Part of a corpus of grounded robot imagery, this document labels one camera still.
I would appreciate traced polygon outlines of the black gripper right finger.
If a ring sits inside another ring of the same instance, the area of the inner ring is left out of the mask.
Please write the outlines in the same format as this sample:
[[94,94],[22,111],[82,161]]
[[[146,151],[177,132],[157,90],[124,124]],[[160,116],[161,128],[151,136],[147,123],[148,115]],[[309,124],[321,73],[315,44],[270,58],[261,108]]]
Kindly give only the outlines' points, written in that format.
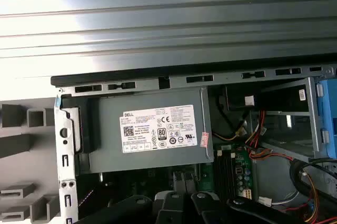
[[197,191],[195,184],[195,177],[185,174],[185,192],[197,215],[194,220],[186,216],[187,223],[304,223],[299,218],[244,197],[222,202],[216,194]]

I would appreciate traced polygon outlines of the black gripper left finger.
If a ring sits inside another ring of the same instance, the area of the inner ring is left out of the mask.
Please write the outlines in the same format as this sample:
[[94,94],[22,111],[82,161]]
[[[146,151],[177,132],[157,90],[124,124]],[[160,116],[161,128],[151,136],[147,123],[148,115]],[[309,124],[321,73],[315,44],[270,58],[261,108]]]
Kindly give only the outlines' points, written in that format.
[[185,223],[184,171],[110,172],[80,205],[78,223]]

